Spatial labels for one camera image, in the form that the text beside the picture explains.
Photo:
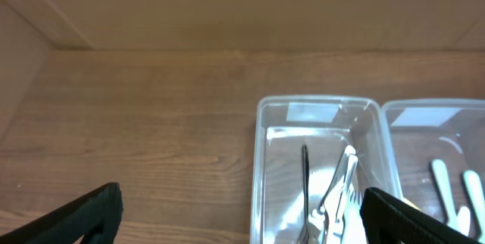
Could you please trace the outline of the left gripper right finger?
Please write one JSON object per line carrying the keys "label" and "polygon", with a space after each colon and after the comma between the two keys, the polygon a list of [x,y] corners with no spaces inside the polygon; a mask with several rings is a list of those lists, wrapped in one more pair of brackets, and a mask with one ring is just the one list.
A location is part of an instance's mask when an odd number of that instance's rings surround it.
{"label": "left gripper right finger", "polygon": [[376,187],[365,190],[360,216],[369,244],[479,244]]}

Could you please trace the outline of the teal plastic knife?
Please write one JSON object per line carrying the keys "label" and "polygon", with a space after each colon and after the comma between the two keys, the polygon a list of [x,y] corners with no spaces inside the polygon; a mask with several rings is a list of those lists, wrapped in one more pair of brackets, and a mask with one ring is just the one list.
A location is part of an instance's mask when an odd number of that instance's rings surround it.
{"label": "teal plastic knife", "polygon": [[466,170],[463,173],[463,181],[480,229],[477,241],[484,243],[484,193],[480,176],[473,170]]}

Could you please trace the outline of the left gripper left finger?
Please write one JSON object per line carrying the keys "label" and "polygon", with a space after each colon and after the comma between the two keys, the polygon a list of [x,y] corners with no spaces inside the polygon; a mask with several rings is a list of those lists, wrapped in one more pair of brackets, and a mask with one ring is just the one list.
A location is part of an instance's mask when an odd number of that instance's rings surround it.
{"label": "left gripper left finger", "polygon": [[106,183],[1,236],[2,243],[114,242],[124,206],[119,183]]}

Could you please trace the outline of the white plastic fork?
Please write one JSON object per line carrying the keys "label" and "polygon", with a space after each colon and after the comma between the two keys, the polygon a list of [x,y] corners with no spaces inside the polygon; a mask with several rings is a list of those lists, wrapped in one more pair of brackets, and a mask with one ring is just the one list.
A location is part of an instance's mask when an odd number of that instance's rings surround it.
{"label": "white plastic fork", "polygon": [[344,228],[342,244],[367,244],[364,225],[360,216],[362,195],[358,190],[350,190],[346,209],[343,213]]}

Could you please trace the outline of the yellow plastic knife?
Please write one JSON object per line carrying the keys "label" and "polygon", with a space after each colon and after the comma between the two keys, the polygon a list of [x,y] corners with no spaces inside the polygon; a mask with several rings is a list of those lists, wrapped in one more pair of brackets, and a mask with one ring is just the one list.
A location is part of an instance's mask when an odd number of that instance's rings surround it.
{"label": "yellow plastic knife", "polygon": [[406,197],[403,197],[402,198],[402,201],[407,204],[408,206],[418,210],[418,211],[422,211],[416,204],[414,204],[411,200],[407,199]]}

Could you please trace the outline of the black plastic utensil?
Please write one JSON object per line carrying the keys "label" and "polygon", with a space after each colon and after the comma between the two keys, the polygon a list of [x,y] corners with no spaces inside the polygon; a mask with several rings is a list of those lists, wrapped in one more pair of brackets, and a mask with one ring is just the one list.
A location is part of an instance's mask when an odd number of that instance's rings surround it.
{"label": "black plastic utensil", "polygon": [[308,194],[308,186],[309,186],[309,158],[308,158],[308,147],[307,145],[302,146],[302,182],[303,182],[303,217],[304,217],[304,224],[302,226],[302,230],[299,234],[298,244],[307,244],[309,233],[308,233],[308,216],[309,216],[309,194]]}

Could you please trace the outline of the light blue plastic knife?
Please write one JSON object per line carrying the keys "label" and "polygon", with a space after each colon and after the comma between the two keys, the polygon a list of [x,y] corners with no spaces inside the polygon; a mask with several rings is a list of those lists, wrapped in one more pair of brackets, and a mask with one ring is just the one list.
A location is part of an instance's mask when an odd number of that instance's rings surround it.
{"label": "light blue plastic knife", "polygon": [[462,221],[466,217],[466,208],[461,207],[458,212],[455,210],[452,187],[446,164],[440,159],[434,159],[431,162],[431,168],[443,203],[446,225],[461,233],[463,229]]}

